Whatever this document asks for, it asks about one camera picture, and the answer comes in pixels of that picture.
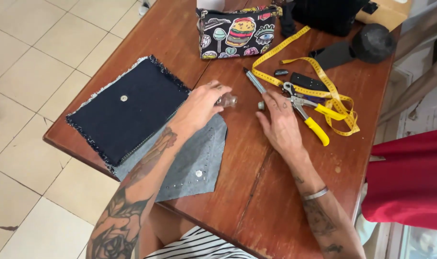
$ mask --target lollipop print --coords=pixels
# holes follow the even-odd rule
[[[214,31],[214,39],[216,39],[218,41],[218,50],[217,53],[220,53],[221,51],[221,41],[224,40],[226,38],[226,32],[221,29],[221,28],[217,28]]]

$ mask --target printed pouch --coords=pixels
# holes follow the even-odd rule
[[[274,38],[274,23],[282,9],[257,6],[233,12],[196,9],[199,54],[202,59],[263,54]]]

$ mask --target red fabric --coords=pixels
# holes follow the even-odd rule
[[[437,130],[376,145],[362,214],[371,222],[398,222],[437,230]]]

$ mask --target tiled floor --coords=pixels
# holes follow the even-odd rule
[[[118,183],[42,136],[140,19],[140,5],[0,0],[0,259],[84,258]]]

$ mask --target metal bangle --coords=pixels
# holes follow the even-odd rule
[[[321,196],[323,196],[324,194],[326,194],[329,191],[329,188],[327,186],[325,186],[324,189],[322,189],[320,192],[317,192],[313,195],[308,195],[308,196],[304,196],[302,197],[303,200],[312,200],[312,199],[316,199],[319,198]]]

